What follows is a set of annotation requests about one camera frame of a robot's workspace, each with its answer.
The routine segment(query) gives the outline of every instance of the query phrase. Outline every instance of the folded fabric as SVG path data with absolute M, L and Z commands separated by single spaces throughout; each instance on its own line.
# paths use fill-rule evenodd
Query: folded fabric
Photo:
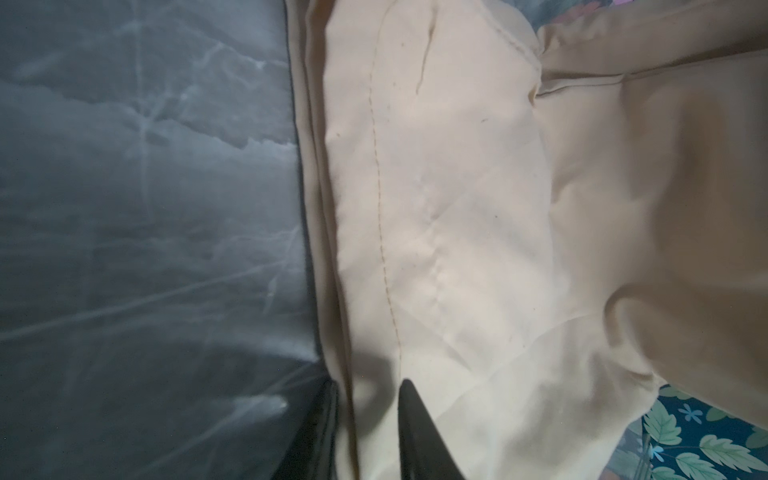
M 467 478 L 597 478 L 665 382 L 768 426 L 768 2 L 287 6 L 342 480 L 403 378 Z

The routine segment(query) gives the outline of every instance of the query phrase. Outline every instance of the beige garment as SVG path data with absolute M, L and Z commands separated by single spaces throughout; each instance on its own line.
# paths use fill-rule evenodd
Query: beige garment
M 402 378 L 467 478 L 597 478 L 665 381 L 768 426 L 768 2 L 288 6 L 341 479 Z

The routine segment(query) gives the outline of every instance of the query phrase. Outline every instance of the stitch line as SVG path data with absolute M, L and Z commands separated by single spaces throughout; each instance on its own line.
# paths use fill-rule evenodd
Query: stitch line
M 379 30 L 376 32 L 376 43 L 373 46 L 373 60 L 371 60 L 371 72 L 368 74 L 368 108 L 371 113 L 371 124 L 373 130 L 373 159 L 376 161 L 376 181 L 379 188 L 379 202 L 378 202 L 378 214 L 379 214 L 379 252 L 381 253 L 382 269 L 384 271 L 384 292 L 386 294 L 386 301 L 389 305 L 389 315 L 392 317 L 392 327 L 395 330 L 395 338 L 397 339 L 397 376 L 402 379 L 402 342 L 400 341 L 400 330 L 397 327 L 397 320 L 395 320 L 395 309 L 392 307 L 392 296 L 389 293 L 389 277 L 386 272 L 386 255 L 384 254 L 384 233 L 382 229 L 382 171 L 381 164 L 379 162 L 379 142 L 378 134 L 376 133 L 376 116 L 373 114 L 373 71 L 376 69 L 376 59 L 379 54 L 379 42 L 381 41 L 382 29 L 384 27 L 384 21 L 389 12 L 392 11 L 392 7 L 399 2 L 399 0 L 392 0 L 389 6 L 384 11 L 382 21 L 379 24 Z

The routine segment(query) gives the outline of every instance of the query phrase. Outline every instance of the marble table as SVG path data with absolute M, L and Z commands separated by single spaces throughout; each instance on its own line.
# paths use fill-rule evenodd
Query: marble table
M 0 478 L 269 478 L 326 378 L 280 0 L 7 0 Z

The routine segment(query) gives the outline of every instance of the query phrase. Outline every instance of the cloth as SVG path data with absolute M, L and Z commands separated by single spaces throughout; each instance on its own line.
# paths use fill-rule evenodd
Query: cloth
M 340 478 L 403 378 L 467 478 L 597 478 L 667 381 L 768 425 L 767 3 L 288 5 Z

